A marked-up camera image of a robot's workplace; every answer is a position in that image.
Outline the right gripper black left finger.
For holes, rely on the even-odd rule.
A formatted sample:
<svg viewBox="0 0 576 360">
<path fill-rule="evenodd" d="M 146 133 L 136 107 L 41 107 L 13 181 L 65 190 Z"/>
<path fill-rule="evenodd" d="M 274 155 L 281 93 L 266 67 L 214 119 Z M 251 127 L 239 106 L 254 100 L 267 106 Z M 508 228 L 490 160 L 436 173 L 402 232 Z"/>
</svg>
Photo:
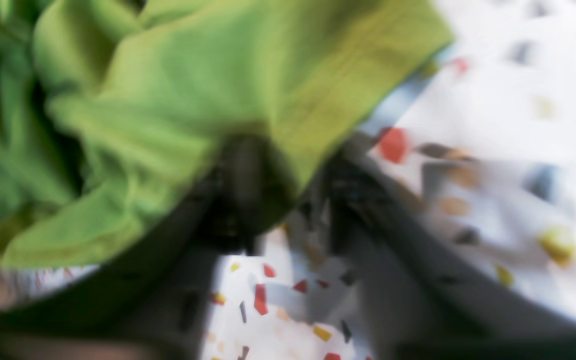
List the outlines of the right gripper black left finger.
<svg viewBox="0 0 576 360">
<path fill-rule="evenodd" d="M 137 244 L 75 284 L 0 312 L 0 360 L 197 360 L 215 267 L 255 251 L 268 143 L 236 136 Z"/>
</svg>

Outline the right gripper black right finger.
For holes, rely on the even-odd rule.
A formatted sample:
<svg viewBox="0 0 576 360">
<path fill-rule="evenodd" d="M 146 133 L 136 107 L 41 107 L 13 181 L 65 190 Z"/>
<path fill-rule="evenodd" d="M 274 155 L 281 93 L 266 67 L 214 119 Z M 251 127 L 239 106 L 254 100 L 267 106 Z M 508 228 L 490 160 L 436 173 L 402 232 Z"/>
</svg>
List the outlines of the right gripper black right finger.
<svg viewBox="0 0 576 360">
<path fill-rule="evenodd" d="M 378 360 L 576 360 L 576 321 L 505 289 L 427 233 L 354 146 L 323 168 L 329 246 L 350 264 Z"/>
</svg>

